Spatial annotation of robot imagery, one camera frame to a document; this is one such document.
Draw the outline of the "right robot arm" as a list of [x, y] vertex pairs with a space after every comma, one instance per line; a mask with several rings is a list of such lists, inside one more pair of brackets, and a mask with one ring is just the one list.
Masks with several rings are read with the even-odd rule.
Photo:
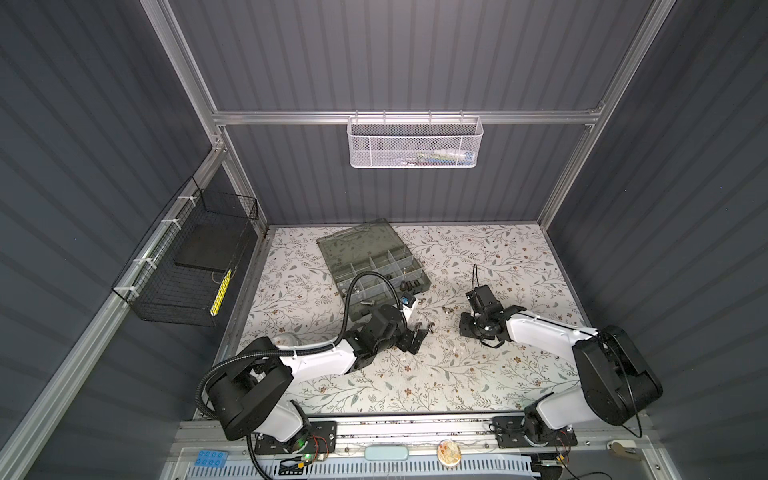
[[524, 410], [522, 427], [539, 444], [564, 428], [592, 420], [622, 426], [663, 395], [663, 386], [629, 335], [617, 326], [576, 327], [505, 307], [487, 285], [466, 294], [460, 335], [498, 349], [507, 343], [539, 348], [575, 366], [578, 383]]

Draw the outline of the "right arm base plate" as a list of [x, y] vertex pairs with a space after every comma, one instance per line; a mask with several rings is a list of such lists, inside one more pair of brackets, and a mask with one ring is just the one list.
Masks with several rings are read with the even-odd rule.
[[574, 447], [578, 444], [575, 431], [567, 426], [559, 430], [547, 427], [531, 416], [496, 416], [489, 425], [500, 448]]

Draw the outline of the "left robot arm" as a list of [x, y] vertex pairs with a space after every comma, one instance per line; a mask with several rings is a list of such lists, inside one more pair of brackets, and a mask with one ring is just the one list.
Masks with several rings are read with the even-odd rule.
[[289, 388], [356, 372], [390, 349], [417, 354], [432, 328], [420, 323], [410, 328], [411, 312], [382, 305], [362, 325], [308, 349], [290, 350], [258, 338], [204, 374], [197, 388], [198, 409], [219, 422], [229, 441], [263, 435], [298, 451], [311, 436], [312, 425], [298, 402], [286, 397]]

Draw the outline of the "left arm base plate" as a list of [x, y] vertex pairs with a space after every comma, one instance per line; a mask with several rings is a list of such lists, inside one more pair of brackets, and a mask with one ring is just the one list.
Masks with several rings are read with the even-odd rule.
[[311, 420], [308, 427], [303, 427], [286, 442], [258, 433], [254, 439], [255, 453], [258, 455], [287, 454], [327, 454], [336, 448], [338, 423], [335, 421]]

